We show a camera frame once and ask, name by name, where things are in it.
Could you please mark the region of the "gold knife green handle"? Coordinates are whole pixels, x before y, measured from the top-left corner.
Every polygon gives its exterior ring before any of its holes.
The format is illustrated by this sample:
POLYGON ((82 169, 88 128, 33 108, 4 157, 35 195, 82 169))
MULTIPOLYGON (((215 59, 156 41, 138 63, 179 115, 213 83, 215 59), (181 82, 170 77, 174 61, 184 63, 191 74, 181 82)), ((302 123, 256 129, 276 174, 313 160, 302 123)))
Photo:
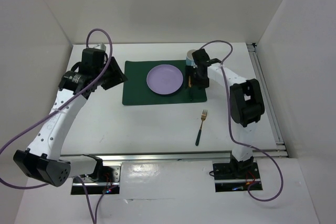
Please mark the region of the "gold knife green handle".
POLYGON ((192 82, 191 82, 191 76, 188 76, 187 90, 188 90, 188 97, 189 97, 189 100, 192 101, 192 100, 193 100, 193 96, 192 96, 192 82))

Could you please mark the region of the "light blue mug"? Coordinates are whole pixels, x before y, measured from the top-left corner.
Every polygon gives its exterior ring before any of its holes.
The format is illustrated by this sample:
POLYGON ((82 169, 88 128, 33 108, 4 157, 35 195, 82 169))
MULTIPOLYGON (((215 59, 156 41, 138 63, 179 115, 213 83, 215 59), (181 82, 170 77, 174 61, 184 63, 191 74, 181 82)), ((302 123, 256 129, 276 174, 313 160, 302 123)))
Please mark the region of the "light blue mug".
POLYGON ((186 65, 187 66, 195 67, 195 62, 192 56, 192 53, 194 53, 195 51, 196 51, 195 49, 191 49, 187 52, 186 54, 186 65))

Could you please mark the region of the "dark green placemat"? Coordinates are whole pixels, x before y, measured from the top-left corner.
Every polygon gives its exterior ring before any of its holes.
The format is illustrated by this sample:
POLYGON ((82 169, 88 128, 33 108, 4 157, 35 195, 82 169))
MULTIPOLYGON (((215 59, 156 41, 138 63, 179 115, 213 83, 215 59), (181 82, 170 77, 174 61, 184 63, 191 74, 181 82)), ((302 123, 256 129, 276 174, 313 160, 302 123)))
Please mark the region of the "dark green placemat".
POLYGON ((126 61, 124 74, 128 78, 123 84, 123 105, 158 105, 158 104, 181 104, 203 103, 207 101, 205 89, 192 87, 188 90, 179 88, 175 93, 160 95, 150 90, 146 83, 149 71, 158 65, 172 65, 181 73, 185 73, 184 60, 163 61, 126 61))

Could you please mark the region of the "lilac plate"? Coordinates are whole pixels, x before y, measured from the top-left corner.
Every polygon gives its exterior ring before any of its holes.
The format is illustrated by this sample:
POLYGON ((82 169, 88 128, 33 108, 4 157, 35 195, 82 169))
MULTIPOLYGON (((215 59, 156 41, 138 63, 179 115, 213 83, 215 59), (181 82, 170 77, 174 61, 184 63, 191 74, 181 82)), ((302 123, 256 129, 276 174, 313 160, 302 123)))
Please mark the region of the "lilac plate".
POLYGON ((176 92, 183 84, 182 72, 173 65, 158 65, 152 68, 146 77, 147 86, 159 95, 176 92))

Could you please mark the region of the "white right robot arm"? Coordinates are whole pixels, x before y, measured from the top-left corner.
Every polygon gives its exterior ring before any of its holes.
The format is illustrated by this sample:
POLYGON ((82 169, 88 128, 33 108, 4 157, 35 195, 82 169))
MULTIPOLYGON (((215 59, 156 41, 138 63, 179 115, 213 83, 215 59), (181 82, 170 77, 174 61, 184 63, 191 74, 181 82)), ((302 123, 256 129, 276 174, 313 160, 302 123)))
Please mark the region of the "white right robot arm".
POLYGON ((235 123, 236 137, 230 154, 229 172, 235 178, 242 177, 253 165, 253 150, 257 122, 265 112, 260 84, 256 79, 246 79, 227 67, 217 58, 211 59, 205 49, 190 50, 187 56, 192 63, 185 67, 186 88, 206 89, 213 80, 225 88, 229 116, 235 123))

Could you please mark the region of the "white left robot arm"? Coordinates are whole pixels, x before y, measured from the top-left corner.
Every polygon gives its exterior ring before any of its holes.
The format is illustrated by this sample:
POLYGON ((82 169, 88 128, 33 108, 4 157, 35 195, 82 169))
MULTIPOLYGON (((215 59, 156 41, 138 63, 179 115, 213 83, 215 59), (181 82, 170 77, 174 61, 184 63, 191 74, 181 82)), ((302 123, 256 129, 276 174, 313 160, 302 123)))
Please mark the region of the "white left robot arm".
POLYGON ((97 87, 108 90, 127 81, 114 57, 105 49, 85 48, 81 61, 62 77, 49 119, 26 150, 17 150, 13 160, 30 178, 59 187, 68 178, 80 176, 99 181, 110 171, 103 160, 83 154, 61 160, 61 150, 68 132, 91 93, 97 87))

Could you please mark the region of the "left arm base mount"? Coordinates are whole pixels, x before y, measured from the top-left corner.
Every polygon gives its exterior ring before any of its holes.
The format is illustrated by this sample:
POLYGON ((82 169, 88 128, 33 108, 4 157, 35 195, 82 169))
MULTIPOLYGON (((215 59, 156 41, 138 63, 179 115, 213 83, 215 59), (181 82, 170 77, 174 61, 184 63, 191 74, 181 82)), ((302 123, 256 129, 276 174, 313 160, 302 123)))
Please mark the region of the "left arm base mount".
POLYGON ((111 163, 104 165, 103 171, 98 179, 89 175, 80 175, 72 180, 71 195, 84 195, 85 191, 80 182, 84 183, 89 195, 117 195, 120 193, 121 164, 111 163))

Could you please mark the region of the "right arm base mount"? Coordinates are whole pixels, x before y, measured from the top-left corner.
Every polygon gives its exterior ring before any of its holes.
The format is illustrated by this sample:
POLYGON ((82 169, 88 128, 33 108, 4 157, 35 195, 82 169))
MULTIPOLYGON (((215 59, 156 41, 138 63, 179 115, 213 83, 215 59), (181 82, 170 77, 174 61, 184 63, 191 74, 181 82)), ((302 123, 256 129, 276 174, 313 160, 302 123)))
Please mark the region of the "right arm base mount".
POLYGON ((263 190, 259 167, 256 161, 249 162, 247 167, 237 170, 232 162, 213 163, 213 169, 208 173, 214 179, 215 191, 234 192, 263 190))

